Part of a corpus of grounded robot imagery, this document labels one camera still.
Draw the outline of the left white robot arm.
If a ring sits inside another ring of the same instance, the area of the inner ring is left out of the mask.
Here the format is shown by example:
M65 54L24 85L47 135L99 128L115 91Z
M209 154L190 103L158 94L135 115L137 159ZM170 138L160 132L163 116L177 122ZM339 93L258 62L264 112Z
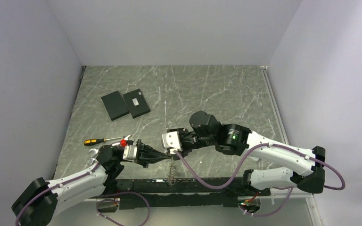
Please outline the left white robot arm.
M45 180L35 179L12 205L16 226L46 226L64 210L93 197L131 194L117 177L124 169L122 162L147 168L170 158L140 140L120 142L90 149L88 168L70 176Z

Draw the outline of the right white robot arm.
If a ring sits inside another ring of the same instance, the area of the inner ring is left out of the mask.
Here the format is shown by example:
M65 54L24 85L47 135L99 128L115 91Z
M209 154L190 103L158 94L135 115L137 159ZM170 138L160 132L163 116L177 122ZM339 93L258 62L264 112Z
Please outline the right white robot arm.
M305 149L286 145L241 125L222 124L204 111L192 114L189 124L192 131L177 128L162 134L167 154L183 159L192 150L214 146L222 154L242 157L236 172L247 157L279 165L275 169L245 170L241 190L246 195L271 187L295 186L312 194L320 194L325 188L326 150L321 146Z

